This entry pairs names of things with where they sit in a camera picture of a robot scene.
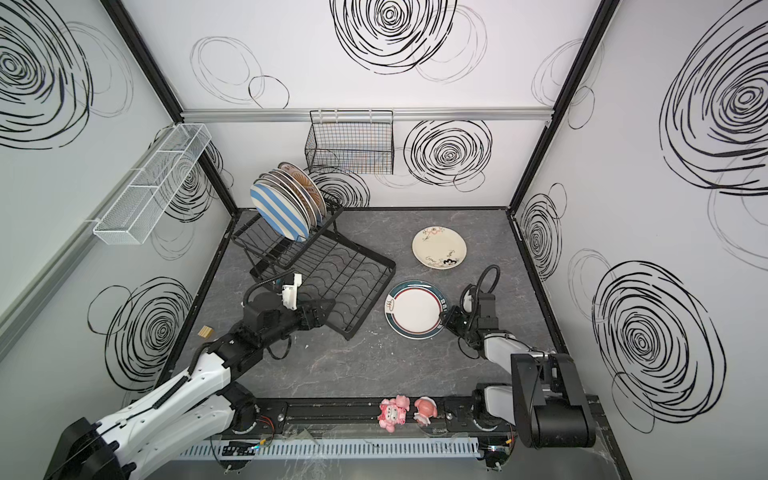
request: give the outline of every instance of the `toy figurine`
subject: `toy figurine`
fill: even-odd
[[[430,399],[428,396],[423,396],[416,400],[413,403],[413,406],[419,409],[418,412],[413,414],[413,418],[416,419],[422,427],[429,425],[429,417],[437,416],[437,405],[435,404],[435,400]]]
[[[393,433],[395,424],[402,425],[406,422],[406,412],[411,409],[411,399],[398,395],[394,399],[382,400],[379,408],[382,410],[382,414],[379,415],[379,426]]]

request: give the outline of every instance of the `stack of plates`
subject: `stack of plates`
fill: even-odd
[[[253,182],[250,199],[277,233],[303,242],[323,223],[328,208],[320,189],[296,165],[283,162]]]

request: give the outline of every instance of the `plate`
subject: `plate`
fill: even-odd
[[[301,203],[306,209],[306,212],[310,215],[310,222],[312,223],[312,227],[316,227],[317,222],[319,221],[318,219],[322,220],[322,217],[320,216],[320,209],[317,207],[317,204],[315,204],[315,201],[312,200],[312,197],[310,197],[310,194],[306,191],[302,184],[297,182],[296,179],[291,177],[286,171],[283,171],[279,168],[271,170],[271,173],[285,180],[285,183],[290,186],[291,190],[296,194],[299,200],[301,200]]]
[[[467,244],[461,235],[446,227],[428,227],[413,237],[413,254],[429,268],[447,270],[467,256]]]
[[[301,218],[303,218],[304,223],[306,223],[307,226],[310,225],[309,215],[304,209],[304,207],[301,204],[299,204],[299,201],[293,197],[293,194],[289,192],[280,182],[277,182],[273,178],[260,177],[254,182],[254,184],[267,185],[268,187],[271,187],[273,190],[275,190],[279,194],[283,195],[294,206],[294,208],[296,208],[299,211],[299,215],[301,216]]]
[[[306,208],[304,208],[302,203],[299,201],[299,198],[285,184],[282,178],[276,176],[275,174],[271,174],[270,172],[266,172],[265,174],[261,174],[259,176],[259,180],[267,180],[266,182],[267,185],[279,191],[280,193],[283,194],[285,198],[290,200],[293,206],[296,207],[297,210],[301,213],[302,217],[304,218],[304,221],[306,221],[306,224],[310,225],[310,212],[308,212]]]
[[[315,201],[315,204],[320,210],[320,215],[324,217],[328,214],[328,207],[326,207],[326,201],[323,200],[323,195],[320,193],[320,189],[315,185],[315,182],[312,181],[309,175],[304,173],[304,170],[298,168],[294,164],[289,164],[288,162],[283,162],[277,165],[277,167],[296,179],[296,181],[306,189],[306,192],[310,194],[310,197],[312,197],[312,200]]]
[[[408,280],[389,291],[384,315],[389,326],[405,338],[424,340],[440,333],[440,313],[448,309],[445,297],[431,283]]]
[[[301,242],[309,236],[310,229],[301,213],[282,193],[265,184],[255,183],[250,188],[250,199],[277,233]]]

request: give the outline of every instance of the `gray marble countertop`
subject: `gray marble countertop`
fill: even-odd
[[[240,221],[252,215],[245,212]],[[500,327],[539,349],[554,348],[504,211],[347,211],[337,223],[340,233],[397,263],[389,288],[404,280],[425,280],[455,303],[487,265],[498,264],[502,276],[494,294]],[[463,263],[433,270],[413,256],[414,235],[433,225],[462,235],[468,250]],[[205,341],[196,335],[203,325],[215,330],[215,338],[242,319],[240,301],[253,285],[250,268],[245,253],[231,243],[177,365],[188,365],[192,352]],[[296,332],[288,357],[276,361],[264,356],[238,382],[256,397],[419,397],[469,395],[479,382],[510,381],[500,366],[462,355],[447,330],[426,340],[397,334],[384,317],[385,296],[350,341],[326,327]],[[275,353],[280,355],[283,348],[275,345]]]

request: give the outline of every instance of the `white wire basket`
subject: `white wire basket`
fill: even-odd
[[[175,125],[96,223],[94,235],[107,245],[144,243],[208,143],[204,124]]]

